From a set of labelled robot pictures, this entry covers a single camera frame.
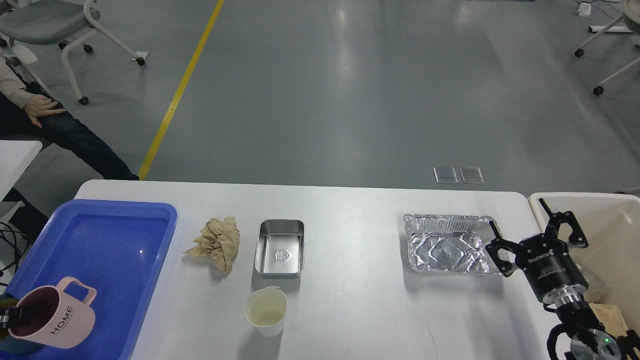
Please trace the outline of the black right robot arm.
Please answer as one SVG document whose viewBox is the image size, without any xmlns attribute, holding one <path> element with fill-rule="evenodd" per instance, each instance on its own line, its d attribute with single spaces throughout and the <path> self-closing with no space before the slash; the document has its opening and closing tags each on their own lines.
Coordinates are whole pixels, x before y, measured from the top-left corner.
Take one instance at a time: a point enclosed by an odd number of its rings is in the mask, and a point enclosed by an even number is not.
<svg viewBox="0 0 640 360">
<path fill-rule="evenodd" d="M 567 360 L 637 360 L 638 333 L 627 330 L 618 337 L 608 333 L 585 300 L 589 284 L 570 249 L 584 249 L 589 243 L 575 214 L 571 210 L 553 212 L 543 198 L 539 202 L 548 215 L 543 232 L 514 243 L 503 239 L 496 224 L 489 221 L 494 239 L 486 251 L 503 276 L 521 269 L 543 309 L 557 315 L 560 323 L 550 330 L 546 341 L 549 358 L 558 359 L 558 337 L 565 334 L 570 339 L 570 349 L 564 353 Z"/>
</svg>

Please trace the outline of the person's hand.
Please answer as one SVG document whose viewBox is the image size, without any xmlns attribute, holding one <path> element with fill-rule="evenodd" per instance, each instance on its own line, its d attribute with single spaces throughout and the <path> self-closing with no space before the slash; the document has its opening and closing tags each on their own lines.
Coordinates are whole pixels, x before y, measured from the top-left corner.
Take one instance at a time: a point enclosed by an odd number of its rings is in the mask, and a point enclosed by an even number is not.
<svg viewBox="0 0 640 360">
<path fill-rule="evenodd" d="M 39 121 L 41 117 L 56 116 L 57 114 L 65 113 L 67 110 L 64 107 L 59 107 L 60 103 L 44 95 L 34 95 L 30 100 L 26 102 L 22 110 L 29 117 L 32 125 L 39 129 L 43 128 L 43 125 Z"/>
</svg>

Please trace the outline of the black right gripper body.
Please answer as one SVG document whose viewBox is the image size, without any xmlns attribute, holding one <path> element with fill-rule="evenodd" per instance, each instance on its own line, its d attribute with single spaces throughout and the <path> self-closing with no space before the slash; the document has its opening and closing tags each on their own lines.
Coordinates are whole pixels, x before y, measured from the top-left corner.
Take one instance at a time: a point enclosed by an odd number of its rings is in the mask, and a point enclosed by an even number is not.
<svg viewBox="0 0 640 360">
<path fill-rule="evenodd" d="M 551 304 L 553 292 L 561 289 L 584 294 L 588 281 L 569 254 L 567 242 L 537 234 L 519 242 L 515 265 L 522 269 L 535 297 Z"/>
</svg>

